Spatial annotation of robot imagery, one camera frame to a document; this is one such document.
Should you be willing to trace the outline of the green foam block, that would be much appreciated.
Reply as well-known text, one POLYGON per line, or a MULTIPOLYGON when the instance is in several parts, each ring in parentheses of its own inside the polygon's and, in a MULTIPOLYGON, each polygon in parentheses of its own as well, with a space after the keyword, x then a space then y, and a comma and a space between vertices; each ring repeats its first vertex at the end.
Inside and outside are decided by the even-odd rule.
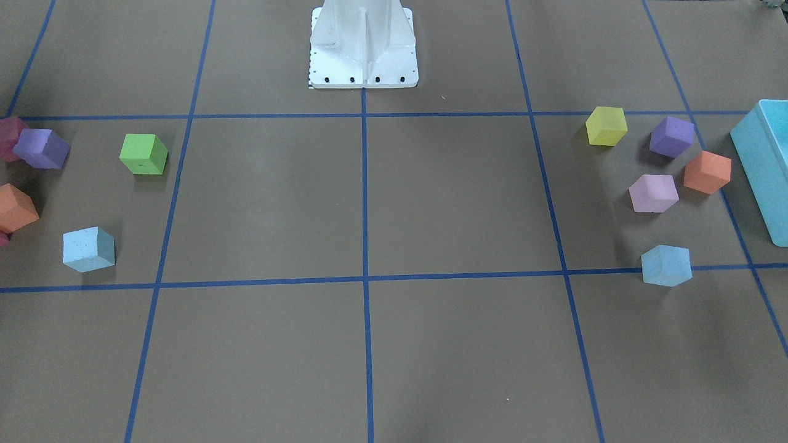
POLYGON ((119 159, 135 175, 162 175, 169 157, 155 134, 126 134, 119 159))

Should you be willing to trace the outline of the yellow foam block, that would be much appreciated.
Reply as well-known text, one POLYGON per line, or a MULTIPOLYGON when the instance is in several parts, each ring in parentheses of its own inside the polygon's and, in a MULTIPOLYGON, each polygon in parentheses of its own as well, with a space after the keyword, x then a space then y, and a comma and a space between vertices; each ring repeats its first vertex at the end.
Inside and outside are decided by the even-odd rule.
POLYGON ((585 128, 589 144, 595 146, 616 146, 629 131, 624 110, 613 106, 597 106, 585 128))

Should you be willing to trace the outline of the cyan plastic bin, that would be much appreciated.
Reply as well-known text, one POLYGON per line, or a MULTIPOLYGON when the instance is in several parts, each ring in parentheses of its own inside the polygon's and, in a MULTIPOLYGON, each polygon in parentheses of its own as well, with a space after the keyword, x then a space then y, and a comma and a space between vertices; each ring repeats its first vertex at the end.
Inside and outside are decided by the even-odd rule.
POLYGON ((787 101, 760 99, 731 130, 771 241, 787 246, 787 101))

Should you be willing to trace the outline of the light pink foam block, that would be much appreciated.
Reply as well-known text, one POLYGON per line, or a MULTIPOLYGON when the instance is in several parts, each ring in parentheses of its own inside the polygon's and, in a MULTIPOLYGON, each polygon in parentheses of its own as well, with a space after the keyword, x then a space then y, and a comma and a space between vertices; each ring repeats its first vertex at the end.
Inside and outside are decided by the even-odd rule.
POLYGON ((629 188, 636 213, 664 213, 678 202, 675 180, 670 175, 644 174, 629 188))

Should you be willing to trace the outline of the orange block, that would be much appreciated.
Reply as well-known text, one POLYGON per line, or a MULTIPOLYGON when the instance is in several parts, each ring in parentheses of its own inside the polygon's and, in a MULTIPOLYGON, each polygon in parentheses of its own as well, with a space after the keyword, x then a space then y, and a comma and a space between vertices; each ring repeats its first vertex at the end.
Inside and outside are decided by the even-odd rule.
POLYGON ((1 187, 1 231, 11 234, 39 220, 31 197, 12 184, 1 187))
POLYGON ((687 163, 683 185, 700 193, 713 194, 731 181, 732 160, 710 151, 701 151, 687 163))

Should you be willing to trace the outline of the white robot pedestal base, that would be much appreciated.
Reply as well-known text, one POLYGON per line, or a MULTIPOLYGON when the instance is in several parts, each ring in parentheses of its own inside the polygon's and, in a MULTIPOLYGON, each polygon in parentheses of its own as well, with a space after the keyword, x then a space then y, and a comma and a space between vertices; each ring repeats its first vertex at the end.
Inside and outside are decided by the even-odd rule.
POLYGON ((311 88, 412 88, 419 83, 411 9, 400 1, 326 1, 312 10, 311 88))

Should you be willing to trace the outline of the light blue block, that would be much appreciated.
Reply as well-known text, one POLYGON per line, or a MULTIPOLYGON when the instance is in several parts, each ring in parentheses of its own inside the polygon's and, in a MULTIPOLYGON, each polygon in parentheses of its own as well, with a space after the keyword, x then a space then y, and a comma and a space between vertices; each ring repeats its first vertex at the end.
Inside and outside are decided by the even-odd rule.
POLYGON ((641 255, 644 283, 673 288, 693 277, 690 250, 657 245, 641 255))
POLYGON ((81 273, 115 266, 115 238, 101 227, 71 231, 62 236, 62 263, 81 273))

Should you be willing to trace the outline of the magenta block near purple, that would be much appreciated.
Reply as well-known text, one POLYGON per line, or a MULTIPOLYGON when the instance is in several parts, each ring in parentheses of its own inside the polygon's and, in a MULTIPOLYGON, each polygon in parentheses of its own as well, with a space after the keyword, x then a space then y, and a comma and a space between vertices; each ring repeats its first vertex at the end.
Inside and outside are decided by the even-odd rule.
POLYGON ((1 120, 1 158, 6 162, 18 162, 22 159, 14 154, 14 146, 17 145, 19 136, 23 129, 27 129, 26 124, 20 117, 8 117, 1 120))

